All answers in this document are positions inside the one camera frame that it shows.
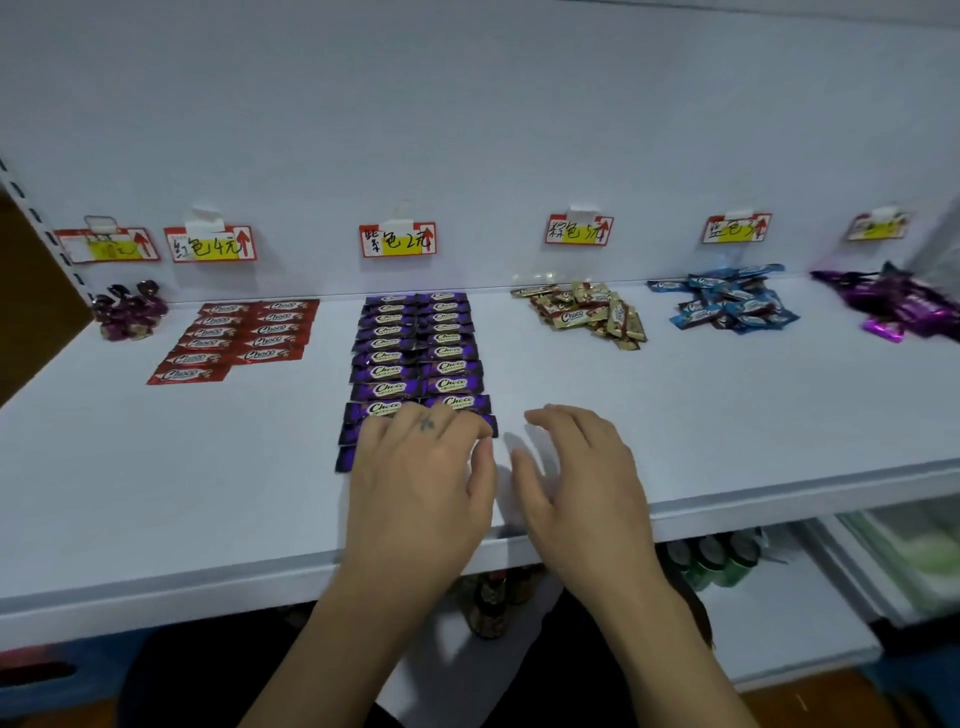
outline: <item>handwritten price label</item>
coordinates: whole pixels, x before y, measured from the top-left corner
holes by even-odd
[[[437,252],[437,224],[393,221],[360,226],[363,257],[434,255]]]
[[[222,232],[191,237],[186,228],[164,228],[175,263],[220,263],[256,260],[253,231],[248,225],[227,225]]]
[[[872,240],[891,240],[906,235],[910,215],[897,212],[894,215],[877,216],[873,212],[864,212],[853,218],[847,239],[852,242],[870,242]]]
[[[705,243],[758,243],[767,236],[770,227],[769,212],[757,212],[747,217],[714,215],[704,228]]]
[[[55,231],[73,263],[111,263],[160,260],[150,235],[143,228],[118,228],[110,234],[91,230]]]
[[[551,245],[607,245],[613,218],[596,215],[590,221],[570,220],[567,214],[550,215],[544,243]]]

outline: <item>right hand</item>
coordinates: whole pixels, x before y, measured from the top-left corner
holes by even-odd
[[[603,595],[663,579],[650,509],[630,449],[616,427],[580,407],[547,404],[525,413],[550,433],[560,455],[551,503],[530,454],[513,450],[514,489],[543,563],[589,610]]]

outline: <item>bottle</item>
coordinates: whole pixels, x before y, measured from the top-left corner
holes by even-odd
[[[507,572],[490,571],[477,581],[467,624],[477,637],[495,640],[507,631]]]

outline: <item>hand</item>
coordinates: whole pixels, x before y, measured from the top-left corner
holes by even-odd
[[[490,528],[492,435],[477,415],[445,404],[409,403],[393,418],[368,417],[350,477],[340,578],[407,599],[426,614]]]
[[[514,488],[540,558],[591,612],[601,595],[638,579],[662,579],[650,509],[630,449],[612,423],[579,407],[547,404],[526,413],[560,455],[560,490],[553,503],[537,467],[522,449],[511,452]]]

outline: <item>left hand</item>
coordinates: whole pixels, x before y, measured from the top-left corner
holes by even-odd
[[[340,578],[425,615],[490,528],[491,435],[480,417],[445,404],[409,403],[393,418],[368,417],[350,477]]]

